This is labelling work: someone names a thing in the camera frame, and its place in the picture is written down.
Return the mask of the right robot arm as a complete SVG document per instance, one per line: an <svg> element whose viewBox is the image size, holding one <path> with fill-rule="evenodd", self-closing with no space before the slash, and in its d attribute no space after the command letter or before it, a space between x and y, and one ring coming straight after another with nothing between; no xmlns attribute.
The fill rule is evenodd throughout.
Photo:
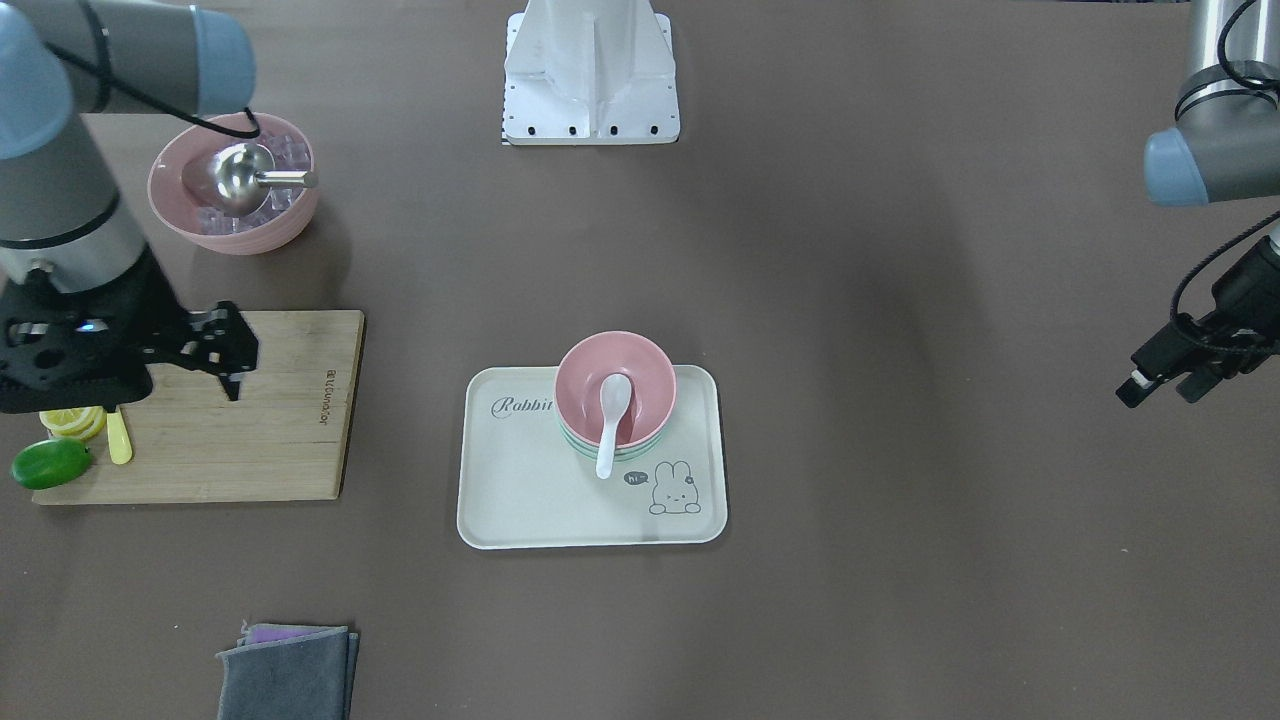
<svg viewBox="0 0 1280 720"><path fill-rule="evenodd" d="M114 409L150 366L238 400L259 340L228 301L191 313L84 124L163 113L252 138L256 58L221 12L156 1L3 4L3 411Z"/></svg>

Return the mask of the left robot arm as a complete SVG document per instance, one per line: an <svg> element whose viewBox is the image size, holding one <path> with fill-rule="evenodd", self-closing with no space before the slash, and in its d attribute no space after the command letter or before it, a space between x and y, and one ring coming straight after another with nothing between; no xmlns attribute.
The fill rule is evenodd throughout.
<svg viewBox="0 0 1280 720"><path fill-rule="evenodd" d="M1172 126L1149 136L1146 190L1166 208L1274 197L1279 191L1279 9L1275 1L1194 1L1187 77ZM1128 406L1175 382L1189 404L1277 355L1277 217L1238 236L1248 250L1213 282L1202 318L1172 292L1165 325L1133 354L1117 388Z"/></svg>

